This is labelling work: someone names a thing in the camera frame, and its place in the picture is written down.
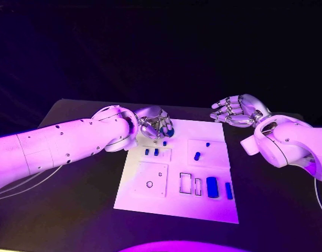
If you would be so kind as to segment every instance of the black background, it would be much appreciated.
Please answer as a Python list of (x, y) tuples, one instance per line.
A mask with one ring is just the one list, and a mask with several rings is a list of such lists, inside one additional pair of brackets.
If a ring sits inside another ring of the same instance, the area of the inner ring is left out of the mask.
[(322, 1), (0, 1), (0, 135), (61, 98), (209, 108), (243, 93), (322, 127)]

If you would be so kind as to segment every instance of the blue rectangular block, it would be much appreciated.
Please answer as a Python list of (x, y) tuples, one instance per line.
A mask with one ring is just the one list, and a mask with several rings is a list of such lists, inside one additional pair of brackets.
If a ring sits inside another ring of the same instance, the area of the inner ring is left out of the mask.
[(207, 177), (209, 198), (219, 198), (216, 177)]
[(228, 199), (232, 200), (233, 194), (232, 194), (232, 186), (229, 182), (226, 183), (226, 190), (228, 190)]

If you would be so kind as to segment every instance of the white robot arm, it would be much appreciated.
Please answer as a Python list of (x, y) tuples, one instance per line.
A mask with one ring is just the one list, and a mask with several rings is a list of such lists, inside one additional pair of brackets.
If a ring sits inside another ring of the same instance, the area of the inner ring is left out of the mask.
[(219, 101), (210, 117), (238, 127), (253, 126), (255, 134), (241, 143), (249, 155), (262, 153), (268, 162), (302, 167), (322, 181), (322, 128), (274, 114), (256, 97), (233, 96)]
[(97, 154), (137, 146), (137, 133), (154, 139), (173, 136), (167, 112), (151, 106), (136, 112), (120, 106), (91, 119), (59, 123), (0, 138), (0, 188), (13, 181)]

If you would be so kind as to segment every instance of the small blue object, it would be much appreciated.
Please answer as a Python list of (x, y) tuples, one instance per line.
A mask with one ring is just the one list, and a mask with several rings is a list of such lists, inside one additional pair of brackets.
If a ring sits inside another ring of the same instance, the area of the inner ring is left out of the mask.
[(195, 160), (199, 161), (200, 158), (200, 152), (196, 153)]
[(216, 177), (207, 177), (209, 198), (219, 198)]
[(228, 189), (228, 199), (232, 200), (233, 199), (233, 194), (232, 194), (230, 183), (226, 183), (226, 189)]

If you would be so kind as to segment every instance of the robotic hand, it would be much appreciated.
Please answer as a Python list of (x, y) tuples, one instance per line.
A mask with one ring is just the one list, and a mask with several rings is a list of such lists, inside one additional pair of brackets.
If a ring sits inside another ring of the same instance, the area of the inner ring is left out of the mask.
[(262, 153), (268, 162), (284, 167), (302, 167), (322, 181), (322, 128), (314, 128), (297, 118), (274, 114), (256, 97), (233, 96), (212, 108), (216, 122), (238, 127), (255, 127), (255, 134), (241, 143), (249, 155)]
[(172, 137), (173, 123), (160, 106), (136, 112), (120, 106), (103, 108), (80, 119), (0, 138), (0, 188), (13, 181), (97, 154), (130, 150), (137, 134)]

